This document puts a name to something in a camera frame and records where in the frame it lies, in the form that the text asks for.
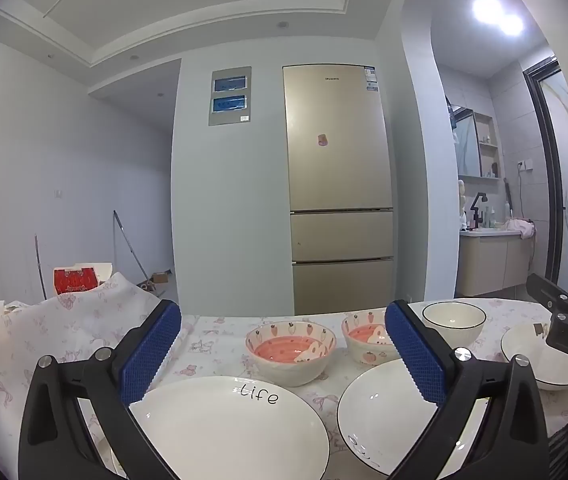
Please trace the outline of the white Life plate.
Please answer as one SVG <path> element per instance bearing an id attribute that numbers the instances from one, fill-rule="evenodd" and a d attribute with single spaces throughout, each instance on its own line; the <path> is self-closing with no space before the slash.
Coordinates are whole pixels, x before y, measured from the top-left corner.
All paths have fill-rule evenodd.
<path id="1" fill-rule="evenodd" d="M 151 390 L 130 410 L 181 479 L 317 480 L 328 466 L 319 414 L 261 380 L 186 379 Z"/>

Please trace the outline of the pink strawberry bunny bowl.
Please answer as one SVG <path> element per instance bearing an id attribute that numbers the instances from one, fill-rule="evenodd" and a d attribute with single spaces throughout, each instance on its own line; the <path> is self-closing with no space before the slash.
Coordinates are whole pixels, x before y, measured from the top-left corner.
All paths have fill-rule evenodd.
<path id="1" fill-rule="evenodd" d="M 357 311 L 347 314 L 342 320 L 342 335 L 355 361 L 377 366 L 400 357 L 387 334 L 385 312 L 385 308 Z"/>

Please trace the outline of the black sliding door frame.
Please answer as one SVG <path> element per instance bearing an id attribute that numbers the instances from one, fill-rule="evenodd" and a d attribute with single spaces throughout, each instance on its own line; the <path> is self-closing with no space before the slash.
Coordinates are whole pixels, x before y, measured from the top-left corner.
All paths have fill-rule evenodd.
<path id="1" fill-rule="evenodd" d="M 564 188 L 562 187 L 561 166 L 552 116 L 546 101 L 542 82 L 561 72 L 557 59 L 544 58 L 527 68 L 522 74 L 530 92 L 545 157 L 548 195 L 548 242 L 545 277 L 557 284 L 560 267 L 562 242 L 564 241 Z"/>

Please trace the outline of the black faucet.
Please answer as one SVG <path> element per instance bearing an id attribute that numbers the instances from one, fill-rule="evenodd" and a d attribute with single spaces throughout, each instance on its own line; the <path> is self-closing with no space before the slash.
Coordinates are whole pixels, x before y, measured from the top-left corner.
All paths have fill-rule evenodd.
<path id="1" fill-rule="evenodd" d="M 474 201 L 471 203 L 471 229 L 477 230 L 482 227 L 484 218 L 483 212 L 481 210 L 481 203 L 486 203 L 488 201 L 488 195 L 485 192 L 478 192 L 474 196 Z"/>

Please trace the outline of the white cartoon cat plate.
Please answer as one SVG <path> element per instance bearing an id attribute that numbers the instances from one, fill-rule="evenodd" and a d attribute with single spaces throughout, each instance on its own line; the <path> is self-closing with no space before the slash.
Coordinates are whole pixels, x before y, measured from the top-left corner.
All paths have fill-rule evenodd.
<path id="1" fill-rule="evenodd" d="M 500 351 L 509 361 L 514 356 L 525 356 L 532 366 L 538 388 L 545 391 L 568 389 L 568 354 L 546 344 L 548 323 L 516 325 L 502 336 Z"/>

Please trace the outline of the white bowl black rim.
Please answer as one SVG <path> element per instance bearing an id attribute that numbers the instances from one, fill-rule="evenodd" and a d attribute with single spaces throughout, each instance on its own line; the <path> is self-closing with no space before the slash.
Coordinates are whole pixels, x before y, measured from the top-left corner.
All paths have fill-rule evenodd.
<path id="1" fill-rule="evenodd" d="M 438 301 L 421 312 L 424 324 L 436 330 L 451 348 L 466 347 L 479 337 L 486 313 L 462 301 Z"/>

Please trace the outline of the wall electrical panel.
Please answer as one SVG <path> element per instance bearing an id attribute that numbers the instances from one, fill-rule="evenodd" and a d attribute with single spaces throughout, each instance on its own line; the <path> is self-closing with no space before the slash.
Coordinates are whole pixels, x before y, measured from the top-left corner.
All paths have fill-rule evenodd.
<path id="1" fill-rule="evenodd" d="M 214 70 L 210 90 L 209 126 L 250 122 L 250 66 Z"/>

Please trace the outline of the beige bathroom vanity cabinet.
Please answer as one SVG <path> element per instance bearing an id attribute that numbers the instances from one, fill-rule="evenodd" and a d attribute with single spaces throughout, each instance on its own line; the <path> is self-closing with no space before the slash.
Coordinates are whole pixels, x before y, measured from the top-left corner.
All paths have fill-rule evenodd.
<path id="1" fill-rule="evenodd" d="M 526 283 L 534 238 L 519 231 L 479 229 L 459 233 L 456 294 L 479 297 Z"/>

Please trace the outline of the bathroom mirror cabinet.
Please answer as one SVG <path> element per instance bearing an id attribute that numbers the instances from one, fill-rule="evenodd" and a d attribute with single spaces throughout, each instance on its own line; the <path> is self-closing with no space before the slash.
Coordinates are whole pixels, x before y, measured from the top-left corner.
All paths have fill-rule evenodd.
<path id="1" fill-rule="evenodd" d="M 448 114 L 459 177 L 498 179 L 502 170 L 494 119 L 459 105 L 449 105 Z"/>

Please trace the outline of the gold three-door refrigerator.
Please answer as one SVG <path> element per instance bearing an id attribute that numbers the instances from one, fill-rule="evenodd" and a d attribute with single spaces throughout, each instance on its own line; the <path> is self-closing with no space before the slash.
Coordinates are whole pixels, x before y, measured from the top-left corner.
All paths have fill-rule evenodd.
<path id="1" fill-rule="evenodd" d="M 295 311 L 387 306 L 395 226 L 375 70 L 286 66 L 283 81 Z"/>

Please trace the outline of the red white cardboard box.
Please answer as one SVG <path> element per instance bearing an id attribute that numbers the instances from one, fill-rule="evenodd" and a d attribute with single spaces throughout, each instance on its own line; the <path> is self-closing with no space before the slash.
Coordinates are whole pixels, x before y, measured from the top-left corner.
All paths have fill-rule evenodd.
<path id="1" fill-rule="evenodd" d="M 113 274 L 109 262 L 76 263 L 53 270 L 53 284 L 57 295 L 86 292 L 103 285 Z"/>

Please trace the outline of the metal pole leaning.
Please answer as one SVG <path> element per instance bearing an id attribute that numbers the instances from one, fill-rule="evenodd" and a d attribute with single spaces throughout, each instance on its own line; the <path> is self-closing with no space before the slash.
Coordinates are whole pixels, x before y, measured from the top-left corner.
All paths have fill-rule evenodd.
<path id="1" fill-rule="evenodd" d="M 122 237 L 124 238 L 124 241 L 127 244 L 127 248 L 129 248 L 129 252 L 132 255 L 136 265 L 138 266 L 139 270 L 141 271 L 144 280 L 142 281 L 142 283 L 140 284 L 140 287 L 144 290 L 146 290 L 147 292 L 152 292 L 155 289 L 155 285 L 153 283 L 153 281 L 150 279 L 150 277 L 148 276 L 147 272 L 144 269 L 144 266 L 142 266 L 142 262 L 140 261 L 138 255 L 135 254 L 134 248 L 132 247 L 129 237 L 127 236 L 126 230 L 124 229 L 124 225 L 122 224 L 119 214 L 116 211 L 116 209 L 113 210 L 113 217 L 114 220 L 116 222 L 116 225 L 118 226 L 118 229 L 122 235 Z"/>

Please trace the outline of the white plate black rim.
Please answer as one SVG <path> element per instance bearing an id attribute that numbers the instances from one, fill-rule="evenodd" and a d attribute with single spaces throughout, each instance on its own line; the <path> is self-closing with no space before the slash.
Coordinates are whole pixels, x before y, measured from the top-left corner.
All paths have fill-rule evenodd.
<path id="1" fill-rule="evenodd" d="M 337 424 L 353 455 L 387 476 L 434 414 L 436 404 L 423 400 L 403 362 L 394 360 L 351 382 L 340 396 Z"/>

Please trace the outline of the pink cloth on vanity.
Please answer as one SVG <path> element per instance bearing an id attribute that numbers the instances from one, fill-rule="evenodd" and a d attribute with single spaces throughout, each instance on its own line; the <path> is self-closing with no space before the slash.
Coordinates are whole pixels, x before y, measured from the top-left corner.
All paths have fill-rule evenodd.
<path id="1" fill-rule="evenodd" d="M 534 237 L 536 233 L 536 229 L 532 221 L 520 218 L 508 219 L 505 223 L 505 230 L 517 232 L 523 240 Z"/>

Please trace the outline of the small cardboard box floor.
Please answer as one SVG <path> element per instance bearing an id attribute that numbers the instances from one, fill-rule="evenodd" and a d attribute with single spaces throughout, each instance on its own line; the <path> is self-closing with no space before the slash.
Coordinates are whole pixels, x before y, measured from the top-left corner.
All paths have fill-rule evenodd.
<path id="1" fill-rule="evenodd" d="M 171 271 L 155 272 L 151 274 L 150 281 L 154 284 L 165 284 L 169 282 Z"/>

